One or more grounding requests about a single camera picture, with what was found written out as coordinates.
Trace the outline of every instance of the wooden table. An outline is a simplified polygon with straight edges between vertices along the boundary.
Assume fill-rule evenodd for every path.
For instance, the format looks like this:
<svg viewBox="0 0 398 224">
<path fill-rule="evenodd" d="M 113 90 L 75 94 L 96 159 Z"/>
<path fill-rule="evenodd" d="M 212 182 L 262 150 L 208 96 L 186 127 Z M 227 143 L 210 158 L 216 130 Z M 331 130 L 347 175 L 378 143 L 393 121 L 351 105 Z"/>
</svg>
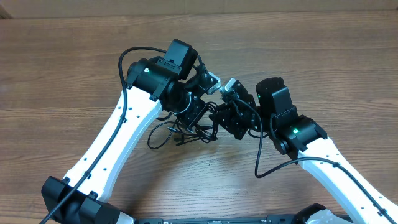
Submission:
<svg viewBox="0 0 398 224">
<path fill-rule="evenodd" d="M 252 94 L 259 81 L 283 77 L 298 112 L 398 203 L 398 11 L 1 20 L 0 223 L 38 223 L 47 213 L 44 181 L 79 160 L 119 99 L 119 54 L 166 49 L 174 38 Z M 155 55 L 131 53 L 124 68 Z M 221 103 L 218 93 L 204 100 Z M 156 124 L 110 200 L 136 217 L 258 217 L 315 202 L 344 213 L 299 166 L 256 179 L 257 139 L 221 129 L 210 144 L 170 141 L 151 151 L 146 139 Z M 263 148 L 263 171 L 289 160 L 268 139 Z"/>
</svg>

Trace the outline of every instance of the table surface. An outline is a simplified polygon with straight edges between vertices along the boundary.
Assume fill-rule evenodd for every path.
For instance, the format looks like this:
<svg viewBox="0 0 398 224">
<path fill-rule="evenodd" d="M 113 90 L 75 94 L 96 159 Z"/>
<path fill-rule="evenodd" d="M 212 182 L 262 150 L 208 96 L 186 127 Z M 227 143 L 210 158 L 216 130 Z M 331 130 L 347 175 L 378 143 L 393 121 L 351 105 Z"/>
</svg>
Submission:
<svg viewBox="0 0 398 224">
<path fill-rule="evenodd" d="M 313 118 L 382 194 L 398 203 L 398 11 L 0 21 L 0 223 L 45 216 L 41 187 L 89 148 L 119 99 L 119 54 L 166 49 L 178 38 L 222 80 L 255 94 L 283 77 L 299 114 Z M 126 56 L 124 69 L 152 52 Z M 203 97 L 221 103 L 218 93 Z M 149 131 L 126 162 L 110 203 L 136 217 L 258 217 L 315 202 L 344 213 L 299 166 L 254 176 L 258 140 L 219 140 L 157 151 Z M 167 134 L 159 131 L 154 144 Z M 270 140 L 260 170 L 289 160 Z"/>
</svg>

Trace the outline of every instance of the wood grain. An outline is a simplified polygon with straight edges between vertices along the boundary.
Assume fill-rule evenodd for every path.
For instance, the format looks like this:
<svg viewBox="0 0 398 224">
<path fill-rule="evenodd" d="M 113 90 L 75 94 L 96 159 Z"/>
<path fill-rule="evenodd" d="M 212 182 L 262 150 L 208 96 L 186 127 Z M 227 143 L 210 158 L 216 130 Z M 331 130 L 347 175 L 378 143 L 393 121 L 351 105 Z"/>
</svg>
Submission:
<svg viewBox="0 0 398 224">
<path fill-rule="evenodd" d="M 210 71 L 250 93 L 283 77 L 300 114 L 317 121 L 347 160 L 398 203 L 398 12 L 0 21 L 0 223 L 38 223 L 40 190 L 88 149 L 121 92 L 117 61 L 128 47 L 192 44 Z M 133 52 L 130 63 L 154 56 Z M 221 103 L 219 94 L 203 97 Z M 157 142 L 166 135 L 156 133 Z M 253 217 L 318 202 L 344 213 L 296 166 L 254 177 L 258 141 L 220 130 L 211 144 L 151 151 L 148 131 L 110 203 L 137 217 Z M 287 161 L 269 140 L 261 170 Z"/>
</svg>

